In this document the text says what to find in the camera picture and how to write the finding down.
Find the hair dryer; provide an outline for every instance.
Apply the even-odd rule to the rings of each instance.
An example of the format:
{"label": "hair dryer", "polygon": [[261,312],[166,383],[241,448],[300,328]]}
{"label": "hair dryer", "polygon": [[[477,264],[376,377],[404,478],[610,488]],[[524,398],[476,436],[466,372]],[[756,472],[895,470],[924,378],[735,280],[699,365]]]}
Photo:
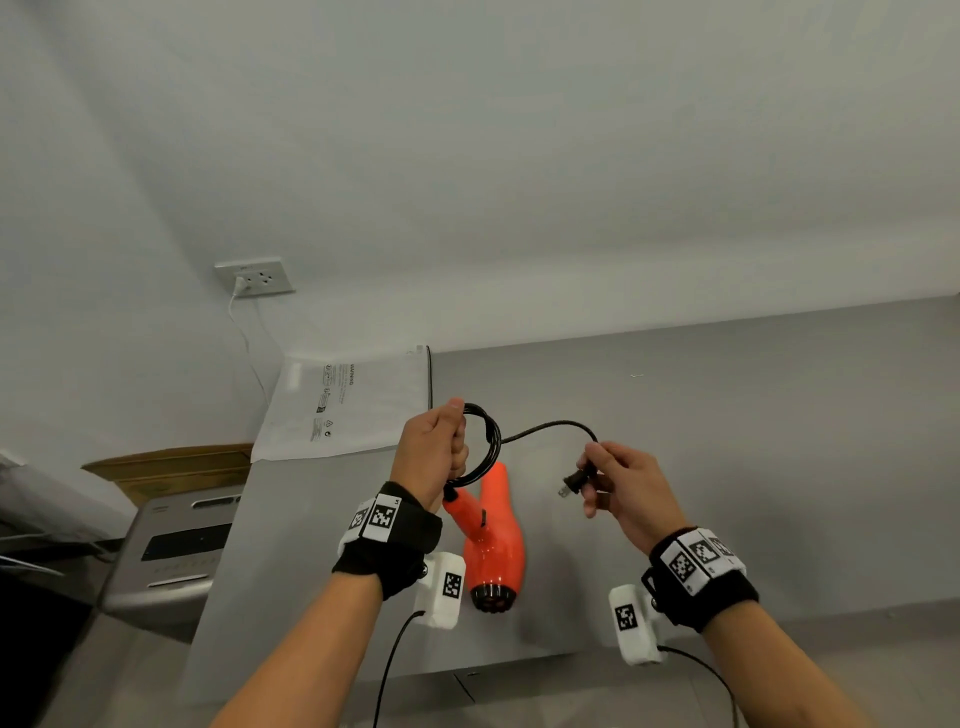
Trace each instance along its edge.
{"label": "hair dryer", "polygon": [[466,489],[447,489],[444,509],[467,536],[467,588],[481,612],[506,612],[523,584],[526,550],[523,533],[510,507],[507,467],[493,464],[480,481],[480,499]]}

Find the wrist strap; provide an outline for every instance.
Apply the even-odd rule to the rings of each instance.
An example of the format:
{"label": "wrist strap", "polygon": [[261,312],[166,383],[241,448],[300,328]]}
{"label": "wrist strap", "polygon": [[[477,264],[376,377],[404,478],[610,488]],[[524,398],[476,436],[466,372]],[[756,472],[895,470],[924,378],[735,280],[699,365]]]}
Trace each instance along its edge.
{"label": "wrist strap", "polygon": [[437,547],[443,525],[406,488],[387,481],[353,514],[333,570],[375,573],[387,600],[423,576],[423,556]]}
{"label": "wrist strap", "polygon": [[747,568],[706,528],[682,528],[650,552],[641,579],[654,608],[674,624],[702,632],[720,612],[741,601],[760,601]]}

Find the silver appliance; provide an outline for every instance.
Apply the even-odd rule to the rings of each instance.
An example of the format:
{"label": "silver appliance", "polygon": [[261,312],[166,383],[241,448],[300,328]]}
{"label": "silver appliance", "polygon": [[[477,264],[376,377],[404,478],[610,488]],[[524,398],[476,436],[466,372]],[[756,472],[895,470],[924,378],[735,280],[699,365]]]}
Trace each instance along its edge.
{"label": "silver appliance", "polygon": [[100,610],[192,642],[242,492],[231,485],[143,505],[100,593]]}

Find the floor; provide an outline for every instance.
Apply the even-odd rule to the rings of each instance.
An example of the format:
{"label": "floor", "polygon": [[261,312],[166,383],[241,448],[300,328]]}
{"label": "floor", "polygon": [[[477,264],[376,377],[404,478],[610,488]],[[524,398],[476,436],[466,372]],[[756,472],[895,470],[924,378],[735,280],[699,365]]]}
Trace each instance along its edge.
{"label": "floor", "polygon": [[[188,647],[100,616],[66,666],[39,728],[200,728],[215,707],[186,708],[175,694]],[[882,726],[955,726],[960,716],[960,632],[877,644],[808,648]],[[638,669],[629,685],[491,702],[463,710],[381,718],[384,728],[419,726],[731,725],[723,689],[708,674],[658,676]],[[389,689],[386,695],[389,700]]]}

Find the person's left hand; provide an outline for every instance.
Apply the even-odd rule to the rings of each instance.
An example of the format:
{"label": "person's left hand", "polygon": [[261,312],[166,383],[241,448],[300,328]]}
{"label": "person's left hand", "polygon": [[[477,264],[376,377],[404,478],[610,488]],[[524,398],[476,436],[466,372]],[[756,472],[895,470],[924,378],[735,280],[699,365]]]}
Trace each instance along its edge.
{"label": "person's left hand", "polygon": [[470,448],[464,443],[466,431],[464,401],[459,397],[410,418],[396,446],[390,479],[436,513],[444,484],[467,469]]}

